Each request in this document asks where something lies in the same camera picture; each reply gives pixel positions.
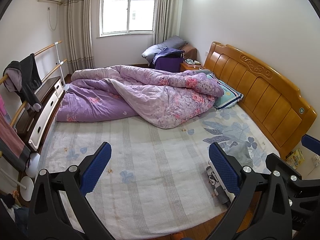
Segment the hanging clothes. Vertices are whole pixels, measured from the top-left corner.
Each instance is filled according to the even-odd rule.
[[[6,160],[17,170],[25,171],[30,149],[23,143],[0,112],[0,150]]]
[[[8,74],[9,78],[4,85],[9,92],[16,92],[21,102],[28,102],[25,109],[31,106],[32,110],[39,112],[42,105],[35,95],[35,91],[41,87],[42,82],[38,74],[35,54],[31,54],[21,62],[12,61],[4,70],[3,75]]]

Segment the wall outlet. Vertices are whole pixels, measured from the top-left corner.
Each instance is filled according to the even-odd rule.
[[[313,155],[311,159],[315,167],[318,167],[320,165],[320,157],[318,155]]]

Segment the wooden nightstand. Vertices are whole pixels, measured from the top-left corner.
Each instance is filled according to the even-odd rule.
[[[180,72],[186,71],[186,70],[199,70],[199,67],[201,67],[201,65],[191,65],[188,64],[187,62],[183,61],[180,64]]]

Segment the floral comforter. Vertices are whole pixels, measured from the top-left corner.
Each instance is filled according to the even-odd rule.
[[[98,122],[140,115],[160,128],[173,128],[213,106],[223,90],[193,71],[117,65],[76,71],[57,113],[61,122]]]

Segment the pink towel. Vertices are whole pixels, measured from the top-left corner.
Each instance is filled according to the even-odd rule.
[[[9,116],[7,110],[4,107],[4,101],[0,95],[0,113],[4,116],[6,119],[7,123],[11,123],[11,117]]]
[[[13,167],[19,171],[25,170],[30,150],[7,123],[2,111],[0,111],[0,149]]]

